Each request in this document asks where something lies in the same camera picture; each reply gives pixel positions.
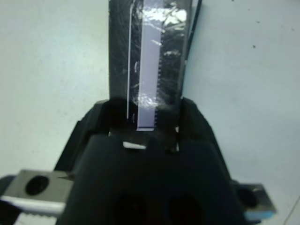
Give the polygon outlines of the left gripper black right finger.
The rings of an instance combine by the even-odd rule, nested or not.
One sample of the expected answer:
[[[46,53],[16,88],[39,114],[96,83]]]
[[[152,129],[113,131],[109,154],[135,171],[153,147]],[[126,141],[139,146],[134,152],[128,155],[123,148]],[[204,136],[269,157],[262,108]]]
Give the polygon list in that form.
[[[201,114],[194,101],[188,98],[181,100],[178,139],[180,141],[183,139],[208,141],[215,149],[226,177],[230,178],[230,173],[210,124]]]

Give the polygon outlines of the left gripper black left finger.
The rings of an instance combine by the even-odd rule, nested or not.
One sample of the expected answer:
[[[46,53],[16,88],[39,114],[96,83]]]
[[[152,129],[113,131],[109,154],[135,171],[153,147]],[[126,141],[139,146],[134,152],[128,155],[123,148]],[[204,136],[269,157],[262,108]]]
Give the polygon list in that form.
[[[108,100],[98,101],[81,120],[77,121],[54,167],[56,171],[75,171],[90,138],[95,134],[108,134],[110,128],[109,111],[110,103]]]

